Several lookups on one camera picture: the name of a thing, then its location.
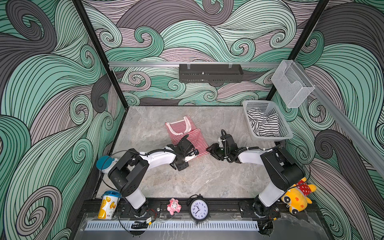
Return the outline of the red white striped tank top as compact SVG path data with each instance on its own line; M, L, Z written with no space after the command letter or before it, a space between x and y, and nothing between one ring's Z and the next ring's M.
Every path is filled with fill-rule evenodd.
M192 143L195 150L199 151L197 157L202 157L209 153L207 152L209 145L201 129L196 127L190 116L184 116L182 120L177 122L166 122L165 126L173 145L176 146L183 137L188 135L187 140Z

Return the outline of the black white striped tank top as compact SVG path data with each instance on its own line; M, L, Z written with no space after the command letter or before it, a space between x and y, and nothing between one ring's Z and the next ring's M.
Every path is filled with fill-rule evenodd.
M258 137L279 137L279 115L265 115L258 109L250 109L247 111L247 117L251 124L252 132Z

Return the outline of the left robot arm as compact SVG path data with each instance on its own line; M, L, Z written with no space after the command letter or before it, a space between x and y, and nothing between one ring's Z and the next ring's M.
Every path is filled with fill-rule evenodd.
M192 144L170 144L147 153L129 149L124 151L120 159L112 161L104 172L121 196L141 216L147 210L148 203L139 186L147 171L163 165L182 171L189 166L188 161L198 153Z

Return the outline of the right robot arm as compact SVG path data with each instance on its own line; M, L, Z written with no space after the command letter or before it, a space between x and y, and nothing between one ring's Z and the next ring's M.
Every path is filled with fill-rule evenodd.
M257 195L253 205L257 216L266 216L270 208L280 199L294 184L305 177L305 171L298 165L291 154L282 146L270 149L259 147L235 148L213 144L207 148L207 152L219 161L238 164L256 164L264 166L270 182L266 188Z

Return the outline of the pink plush toy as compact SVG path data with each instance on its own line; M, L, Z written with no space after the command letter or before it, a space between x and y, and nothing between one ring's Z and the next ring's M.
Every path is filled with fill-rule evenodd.
M173 216L175 213L179 213L182 206L179 204L179 200L171 198L170 203L167 205L167 211Z

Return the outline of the black alarm clock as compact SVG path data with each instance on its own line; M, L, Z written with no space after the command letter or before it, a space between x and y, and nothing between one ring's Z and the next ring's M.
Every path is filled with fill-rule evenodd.
M200 224L211 217L209 204L202 195L192 195L189 197L187 200L187 207L190 217L197 224Z

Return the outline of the grey plastic laundry basket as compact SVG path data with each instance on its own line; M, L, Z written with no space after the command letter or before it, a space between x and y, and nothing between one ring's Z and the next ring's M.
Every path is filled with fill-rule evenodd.
M253 139L279 142L293 138L290 126L274 102L247 100L242 105Z

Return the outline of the teal lid white mug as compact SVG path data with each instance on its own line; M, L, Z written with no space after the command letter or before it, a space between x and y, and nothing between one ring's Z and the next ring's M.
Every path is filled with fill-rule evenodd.
M119 160L110 156L103 156L97 161L97 169L103 174L108 174Z

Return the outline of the yellow drink cup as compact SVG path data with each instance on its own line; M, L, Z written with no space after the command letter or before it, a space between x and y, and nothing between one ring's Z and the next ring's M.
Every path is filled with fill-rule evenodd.
M117 208L121 194L117 191L106 191L102 196L102 203L98 213L99 220L111 220Z

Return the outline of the yellow plush toy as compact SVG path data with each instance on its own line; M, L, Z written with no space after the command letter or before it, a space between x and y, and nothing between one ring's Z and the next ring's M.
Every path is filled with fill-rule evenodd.
M303 178L288 189L280 200L287 205L292 215L297 215L313 203L308 195L314 193L316 190L317 187L314 184L308 185L307 178Z

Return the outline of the black wall shelf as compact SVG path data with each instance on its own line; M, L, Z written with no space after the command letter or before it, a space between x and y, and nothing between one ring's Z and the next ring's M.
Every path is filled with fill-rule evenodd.
M244 72L239 64L180 64L182 83L240 83Z

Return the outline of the clear wall-mounted bin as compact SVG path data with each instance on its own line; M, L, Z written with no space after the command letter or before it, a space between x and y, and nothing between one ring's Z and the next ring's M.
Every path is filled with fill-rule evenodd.
M293 60L282 61L271 80L289 109L298 108L315 89L302 65Z

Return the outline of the aluminium rail right wall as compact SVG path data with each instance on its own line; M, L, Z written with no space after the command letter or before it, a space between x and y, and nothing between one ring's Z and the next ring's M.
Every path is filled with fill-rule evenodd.
M384 173L384 78L377 70L364 75L356 67L329 73L317 66L299 69L313 94L381 175Z

